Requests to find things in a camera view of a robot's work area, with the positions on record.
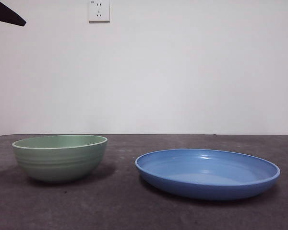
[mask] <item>green bowl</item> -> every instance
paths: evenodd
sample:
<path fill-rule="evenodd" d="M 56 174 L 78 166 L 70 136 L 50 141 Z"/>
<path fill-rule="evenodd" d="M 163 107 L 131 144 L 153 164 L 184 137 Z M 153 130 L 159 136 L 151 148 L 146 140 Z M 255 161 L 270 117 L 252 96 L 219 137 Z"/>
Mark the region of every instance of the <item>green bowl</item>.
<path fill-rule="evenodd" d="M 107 138 L 59 135 L 28 138 L 12 144 L 16 160 L 28 176 L 49 183 L 74 181 L 101 162 Z"/>

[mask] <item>bowl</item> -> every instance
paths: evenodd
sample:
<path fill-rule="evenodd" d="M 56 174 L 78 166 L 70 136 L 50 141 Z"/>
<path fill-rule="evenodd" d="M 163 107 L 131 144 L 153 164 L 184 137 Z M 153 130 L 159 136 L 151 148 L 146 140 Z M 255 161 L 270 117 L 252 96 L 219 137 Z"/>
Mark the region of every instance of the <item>bowl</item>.
<path fill-rule="evenodd" d="M 152 186 L 205 200 L 236 200 L 272 187 L 280 169 L 264 159 L 208 149 L 171 149 L 144 154 L 135 165 Z"/>
<path fill-rule="evenodd" d="M 101 162 L 108 139 L 92 135 L 27 138 L 12 143 L 16 160 L 29 177 L 49 182 L 74 181 Z"/>

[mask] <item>electrical outlet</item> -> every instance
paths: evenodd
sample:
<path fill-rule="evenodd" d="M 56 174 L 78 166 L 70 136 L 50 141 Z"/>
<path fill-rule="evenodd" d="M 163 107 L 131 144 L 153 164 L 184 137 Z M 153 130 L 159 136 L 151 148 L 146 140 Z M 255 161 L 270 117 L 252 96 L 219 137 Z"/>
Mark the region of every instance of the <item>electrical outlet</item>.
<path fill-rule="evenodd" d="M 89 22 L 110 22 L 110 0 L 90 0 Z"/>

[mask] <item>blue plate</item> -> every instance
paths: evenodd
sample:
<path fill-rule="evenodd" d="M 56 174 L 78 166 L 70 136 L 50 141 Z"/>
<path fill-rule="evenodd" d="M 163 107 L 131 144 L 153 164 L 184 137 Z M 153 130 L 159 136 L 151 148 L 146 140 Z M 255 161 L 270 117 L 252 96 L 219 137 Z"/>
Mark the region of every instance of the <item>blue plate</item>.
<path fill-rule="evenodd" d="M 274 185 L 280 169 L 258 157 L 208 149 L 150 152 L 135 161 L 141 176 L 166 192 L 196 199 L 235 200 Z"/>

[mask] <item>table surface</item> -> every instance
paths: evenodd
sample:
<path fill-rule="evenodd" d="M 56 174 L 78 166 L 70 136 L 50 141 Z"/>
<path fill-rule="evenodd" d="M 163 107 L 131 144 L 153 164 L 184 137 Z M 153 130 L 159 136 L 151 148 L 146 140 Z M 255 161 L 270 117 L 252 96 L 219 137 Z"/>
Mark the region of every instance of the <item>table surface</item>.
<path fill-rule="evenodd" d="M 0 136 L 0 230 L 288 230 L 288 135 L 103 135 L 98 168 L 59 185 L 29 179 L 16 163 L 12 142 L 37 136 Z M 281 176 L 261 195 L 227 202 L 170 195 L 140 178 L 138 156 L 177 148 L 250 154 Z"/>

